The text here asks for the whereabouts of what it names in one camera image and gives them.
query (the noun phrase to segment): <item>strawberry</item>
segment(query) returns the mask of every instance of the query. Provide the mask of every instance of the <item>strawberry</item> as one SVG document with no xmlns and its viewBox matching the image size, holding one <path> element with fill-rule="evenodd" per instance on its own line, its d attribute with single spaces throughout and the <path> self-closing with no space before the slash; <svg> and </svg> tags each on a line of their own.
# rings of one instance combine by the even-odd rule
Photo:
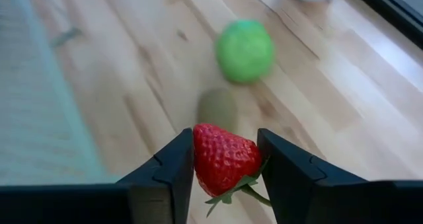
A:
<svg viewBox="0 0 423 224">
<path fill-rule="evenodd" d="M 194 167 L 200 186 L 211 197 L 233 189 L 262 164 L 253 141 L 211 124 L 194 126 Z"/>
</svg>

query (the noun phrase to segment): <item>green ball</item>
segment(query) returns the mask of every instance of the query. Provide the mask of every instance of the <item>green ball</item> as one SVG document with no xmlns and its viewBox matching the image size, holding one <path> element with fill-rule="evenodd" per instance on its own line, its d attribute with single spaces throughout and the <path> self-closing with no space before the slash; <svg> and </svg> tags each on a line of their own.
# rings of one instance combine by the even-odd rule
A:
<svg viewBox="0 0 423 224">
<path fill-rule="evenodd" d="M 261 23 L 238 20 L 229 24 L 216 42 L 217 62 L 225 77 L 237 83 L 258 80 L 274 60 L 272 39 Z"/>
</svg>

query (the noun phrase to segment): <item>wooden floor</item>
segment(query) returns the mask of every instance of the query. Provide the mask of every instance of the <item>wooden floor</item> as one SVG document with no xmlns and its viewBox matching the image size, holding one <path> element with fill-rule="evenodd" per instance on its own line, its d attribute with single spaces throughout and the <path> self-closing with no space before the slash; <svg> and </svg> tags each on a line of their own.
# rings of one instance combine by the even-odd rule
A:
<svg viewBox="0 0 423 224">
<path fill-rule="evenodd" d="M 370 180 L 423 178 L 423 53 L 360 0 L 33 2 L 50 38 L 70 23 L 82 32 L 56 51 L 113 173 L 144 163 L 195 123 L 204 91 L 225 87 L 239 135 L 269 128 Z M 272 72 L 254 85 L 229 84 L 213 55 L 236 19 L 259 20 L 276 45 Z M 275 222 L 242 194 L 206 219 L 207 199 L 195 180 L 190 223 Z"/>
</svg>

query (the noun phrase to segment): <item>kiwi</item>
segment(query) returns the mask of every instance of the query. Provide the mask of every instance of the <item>kiwi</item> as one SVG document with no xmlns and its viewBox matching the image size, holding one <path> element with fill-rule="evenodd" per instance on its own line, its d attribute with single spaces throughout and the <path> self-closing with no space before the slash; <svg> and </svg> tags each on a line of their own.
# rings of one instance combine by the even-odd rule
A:
<svg viewBox="0 0 423 224">
<path fill-rule="evenodd" d="M 197 122 L 213 124 L 234 132 L 237 124 L 237 105 L 231 92 L 223 88 L 204 92 L 198 101 Z"/>
</svg>

